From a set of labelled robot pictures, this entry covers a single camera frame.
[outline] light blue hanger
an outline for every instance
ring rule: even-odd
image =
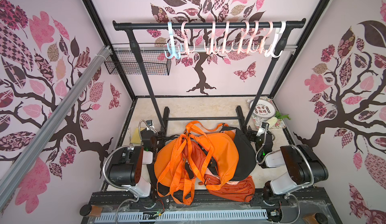
[[[165,51],[165,56],[166,56],[167,59],[171,59],[173,57],[175,57],[176,59],[180,59],[181,58],[181,53],[178,52],[178,54],[177,54],[176,46],[174,45],[174,36],[173,36],[173,29],[171,27],[171,22],[167,23],[167,28],[169,30],[171,50],[170,50],[169,44],[166,44],[167,50],[169,51],[170,56],[169,57],[167,56],[166,51]]]

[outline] floral tray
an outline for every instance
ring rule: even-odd
[[[275,106],[272,99],[269,99],[269,98],[261,98],[261,99],[265,99]],[[249,107],[249,104],[251,101],[253,101],[253,99],[247,99],[248,107]],[[265,120],[268,120],[268,119],[264,119],[264,118],[261,118],[261,117],[258,117],[256,115],[252,114],[252,120],[255,123],[256,128],[259,129],[259,127],[261,126],[261,123]],[[286,125],[285,125],[284,121],[282,119],[279,119],[275,125],[269,126],[269,129],[284,129],[285,127],[286,127]]]

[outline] marble floor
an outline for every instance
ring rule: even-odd
[[[218,116],[236,116],[236,107],[241,106],[244,116],[248,114],[247,99],[253,97],[173,97],[173,98],[157,98],[157,104],[163,114],[163,110],[166,106],[170,109],[170,117],[218,117]],[[129,127],[132,132],[135,128],[138,128],[138,123],[141,119],[153,120],[156,130],[160,129],[160,123],[158,121],[156,112],[152,105],[150,98],[139,98],[135,106],[133,116],[131,118]],[[167,127],[167,136],[181,134],[185,130],[185,126],[190,121],[178,120],[170,121]],[[235,126],[239,128],[238,120],[201,120],[203,126],[207,129],[213,129],[219,123],[227,123],[229,126]],[[248,125],[253,130],[256,127],[252,120],[249,120]],[[272,133],[275,135],[273,144],[273,150],[279,149],[280,146],[287,145],[288,141],[281,129],[273,129]],[[130,143],[129,136],[126,135],[123,145]],[[264,183],[268,180],[273,180],[287,171],[285,166],[262,169],[259,165],[256,165],[253,172],[250,174],[255,183],[255,188],[263,188]],[[142,177],[150,182],[149,174],[145,165],[142,166]],[[198,185],[197,179],[195,188],[196,190],[205,189],[205,186]],[[119,190],[111,186],[107,190]]]

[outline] wire mesh basket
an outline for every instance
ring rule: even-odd
[[[118,61],[114,61],[113,55],[110,55],[105,65],[110,74],[119,74],[118,63],[121,64],[124,74],[141,74],[134,53],[130,50],[114,50]],[[159,51],[141,51],[145,69],[148,75],[169,75],[171,59],[165,57],[162,50]]]

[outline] yellow sponge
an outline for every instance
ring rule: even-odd
[[[138,128],[136,127],[134,134],[131,136],[131,143],[132,144],[141,144],[141,138],[139,137]]]

